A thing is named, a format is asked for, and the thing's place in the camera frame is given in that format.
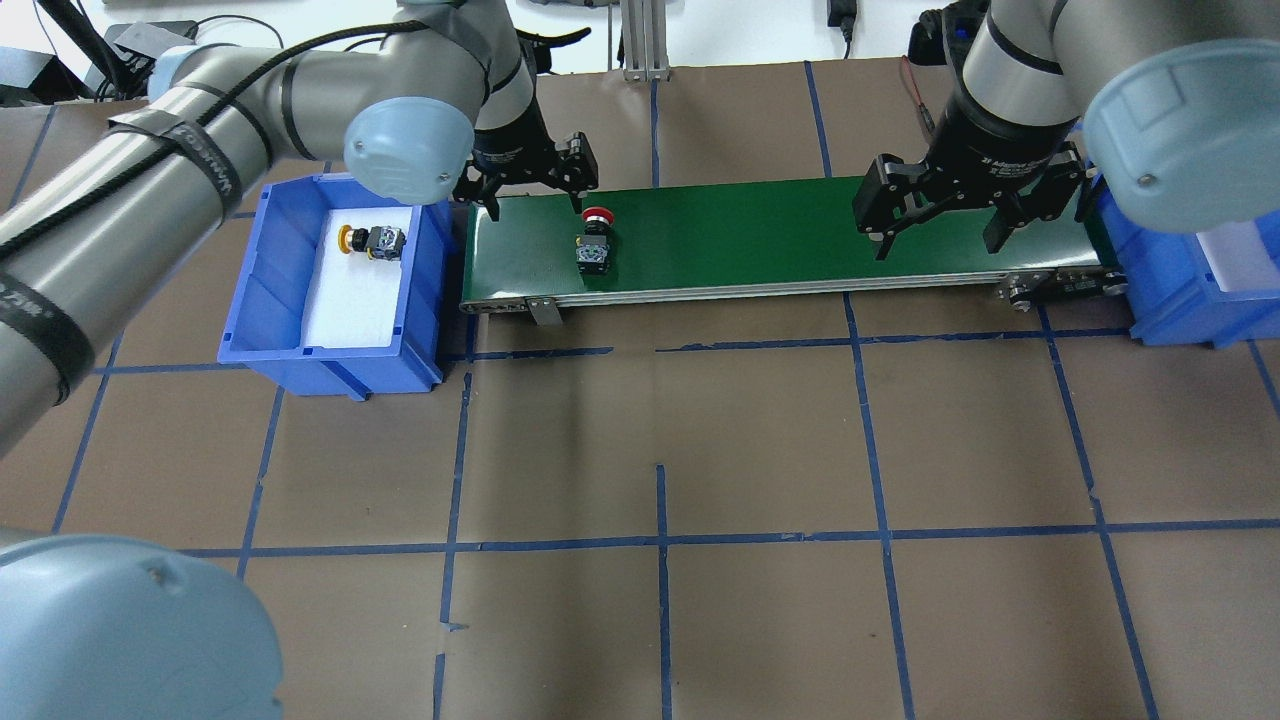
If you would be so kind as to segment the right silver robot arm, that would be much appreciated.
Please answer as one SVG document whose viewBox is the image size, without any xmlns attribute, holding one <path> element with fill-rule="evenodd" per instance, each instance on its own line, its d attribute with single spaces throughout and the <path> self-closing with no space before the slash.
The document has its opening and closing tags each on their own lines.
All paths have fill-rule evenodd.
<svg viewBox="0 0 1280 720">
<path fill-rule="evenodd" d="M 920 161 L 879 155 L 854 200 L 878 258 L 945 211 L 993 208 L 989 252 L 1057 218 L 1093 167 L 1138 225 L 1196 233 L 1277 210 L 1275 1 L 956 1 L 908 60 L 954 91 Z"/>
</svg>

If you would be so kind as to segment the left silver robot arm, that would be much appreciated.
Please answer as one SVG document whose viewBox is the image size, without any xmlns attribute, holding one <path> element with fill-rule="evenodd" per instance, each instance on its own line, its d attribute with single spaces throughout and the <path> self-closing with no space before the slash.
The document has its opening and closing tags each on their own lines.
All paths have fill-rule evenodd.
<svg viewBox="0 0 1280 720">
<path fill-rule="evenodd" d="M 497 208 L 511 184 L 599 186 L 554 141 L 504 1 L 399 1 L 389 20 L 268 50 L 174 49 L 146 105 L 3 215 L 3 450 L 234 217 L 282 158 L 338 160 L 376 199 Z M 145 539 L 3 529 L 5 719 L 279 719 L 283 652 L 252 589 Z"/>
</svg>

